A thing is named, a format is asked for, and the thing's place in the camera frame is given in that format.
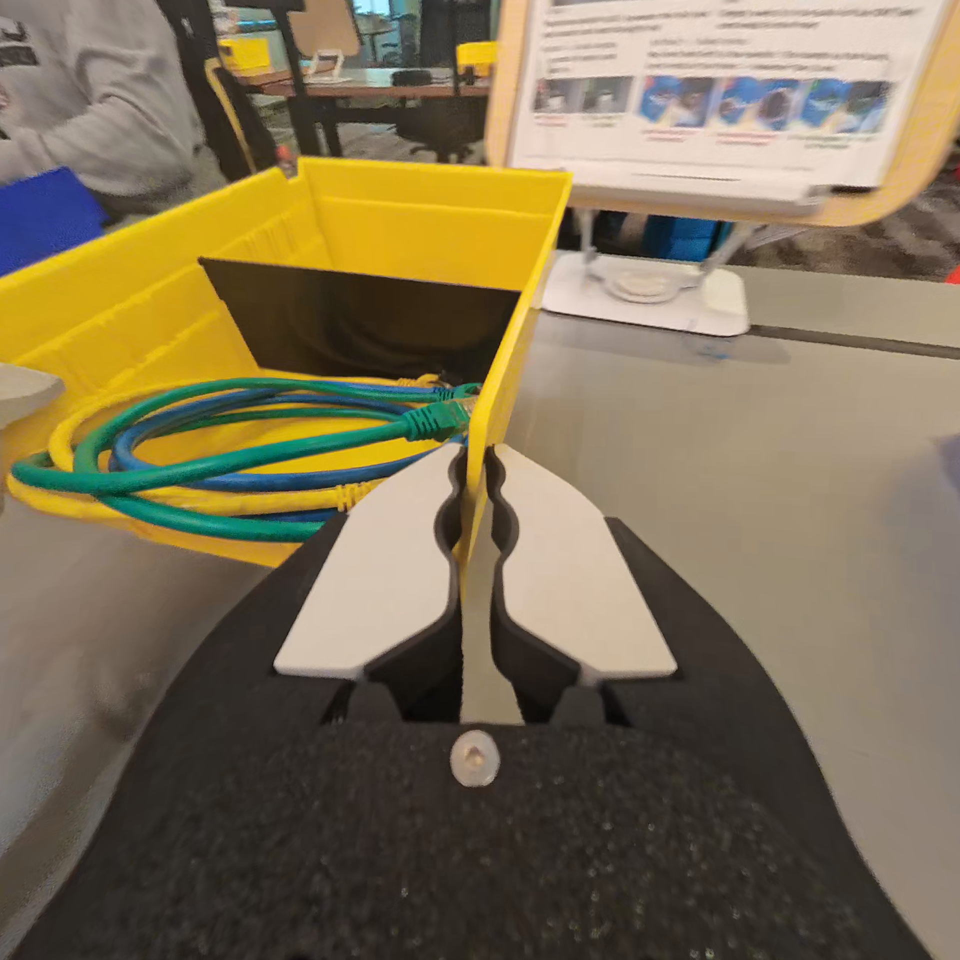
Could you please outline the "blue bucket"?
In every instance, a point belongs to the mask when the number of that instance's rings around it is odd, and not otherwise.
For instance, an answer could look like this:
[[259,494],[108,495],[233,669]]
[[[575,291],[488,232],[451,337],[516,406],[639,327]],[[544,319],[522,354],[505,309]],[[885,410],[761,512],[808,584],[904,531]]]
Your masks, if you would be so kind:
[[699,263],[726,242],[733,226],[725,221],[651,215],[644,225],[640,255]]

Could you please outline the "small yellow box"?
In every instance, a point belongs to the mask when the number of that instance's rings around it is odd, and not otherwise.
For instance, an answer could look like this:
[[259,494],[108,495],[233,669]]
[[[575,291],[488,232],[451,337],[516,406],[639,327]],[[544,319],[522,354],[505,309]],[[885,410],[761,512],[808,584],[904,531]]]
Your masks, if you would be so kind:
[[251,77],[273,72],[270,41],[264,35],[234,34],[221,37],[218,49],[223,65],[238,76]]
[[455,49],[459,80],[469,86],[486,83],[498,61],[498,42],[459,43]]

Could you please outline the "instruction sheet on wooden board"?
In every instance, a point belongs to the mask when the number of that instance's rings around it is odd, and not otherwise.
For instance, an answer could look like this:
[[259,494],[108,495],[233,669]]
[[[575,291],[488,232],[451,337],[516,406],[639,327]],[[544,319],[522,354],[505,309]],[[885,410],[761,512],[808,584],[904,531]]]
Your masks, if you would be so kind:
[[495,167],[569,203],[810,227],[916,199],[958,126],[957,1],[503,2]]

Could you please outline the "yellow plastic bin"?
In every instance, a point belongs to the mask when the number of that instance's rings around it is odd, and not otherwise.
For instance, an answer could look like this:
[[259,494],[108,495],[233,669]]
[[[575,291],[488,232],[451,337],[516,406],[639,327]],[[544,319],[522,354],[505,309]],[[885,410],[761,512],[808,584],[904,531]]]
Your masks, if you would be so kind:
[[[2,361],[63,394],[6,428],[2,492],[49,516],[275,568],[441,443],[385,435],[453,395],[462,563],[506,435],[570,195],[566,174],[303,159],[2,279]],[[199,258],[515,291],[479,383],[258,365]]]

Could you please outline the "white tablet stand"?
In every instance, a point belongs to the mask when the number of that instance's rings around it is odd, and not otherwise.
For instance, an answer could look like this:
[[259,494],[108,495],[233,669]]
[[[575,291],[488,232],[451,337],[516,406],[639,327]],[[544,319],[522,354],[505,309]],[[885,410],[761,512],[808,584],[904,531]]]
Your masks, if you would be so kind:
[[604,255],[594,245],[596,211],[576,209],[578,252],[558,252],[543,290],[550,314],[716,338],[750,328],[743,280],[727,264],[757,231],[736,222],[701,263]]

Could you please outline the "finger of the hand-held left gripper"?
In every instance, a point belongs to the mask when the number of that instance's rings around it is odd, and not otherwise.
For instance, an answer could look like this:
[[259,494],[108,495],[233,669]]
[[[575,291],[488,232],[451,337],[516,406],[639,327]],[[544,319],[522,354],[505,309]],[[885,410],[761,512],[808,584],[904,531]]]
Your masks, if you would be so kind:
[[49,406],[64,391],[64,381],[54,374],[1,364],[1,429]]

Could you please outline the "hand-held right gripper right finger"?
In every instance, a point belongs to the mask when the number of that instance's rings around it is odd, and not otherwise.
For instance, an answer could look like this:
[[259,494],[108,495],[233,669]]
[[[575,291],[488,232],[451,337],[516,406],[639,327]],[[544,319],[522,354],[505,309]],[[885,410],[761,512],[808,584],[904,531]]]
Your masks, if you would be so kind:
[[602,511],[575,486],[499,443],[486,451],[499,557],[494,662],[515,687],[599,687],[678,669]]

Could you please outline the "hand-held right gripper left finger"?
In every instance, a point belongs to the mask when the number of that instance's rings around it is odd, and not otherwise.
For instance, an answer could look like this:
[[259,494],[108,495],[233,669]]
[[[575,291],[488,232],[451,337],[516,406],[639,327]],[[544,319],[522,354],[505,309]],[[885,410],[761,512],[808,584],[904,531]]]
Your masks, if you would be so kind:
[[448,442],[383,480],[348,513],[280,646],[284,676],[359,680],[450,606],[450,547],[437,521],[457,506],[462,445]]

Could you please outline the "wooden background table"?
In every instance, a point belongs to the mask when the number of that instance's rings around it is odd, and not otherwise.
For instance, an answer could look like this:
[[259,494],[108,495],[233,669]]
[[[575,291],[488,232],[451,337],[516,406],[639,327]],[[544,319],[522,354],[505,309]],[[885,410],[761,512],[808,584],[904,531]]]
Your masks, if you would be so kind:
[[249,92],[286,102],[301,155],[341,158],[345,124],[388,126],[413,151],[438,162],[462,162],[484,139],[490,83],[451,68],[344,68],[297,88],[288,71],[240,78]]

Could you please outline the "blue plastic bin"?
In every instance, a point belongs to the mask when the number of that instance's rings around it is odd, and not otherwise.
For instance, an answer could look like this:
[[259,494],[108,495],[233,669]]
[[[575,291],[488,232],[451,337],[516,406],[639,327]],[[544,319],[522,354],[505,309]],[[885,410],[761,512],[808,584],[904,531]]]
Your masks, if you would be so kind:
[[1,188],[1,277],[104,234],[109,215],[66,168]]

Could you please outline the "black divider of yellow bin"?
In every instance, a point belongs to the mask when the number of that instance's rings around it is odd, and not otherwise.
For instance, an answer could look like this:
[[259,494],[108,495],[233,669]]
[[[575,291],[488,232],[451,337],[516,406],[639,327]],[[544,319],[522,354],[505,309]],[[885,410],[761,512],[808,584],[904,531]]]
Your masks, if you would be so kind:
[[520,293],[201,257],[261,368],[340,378],[486,378]]

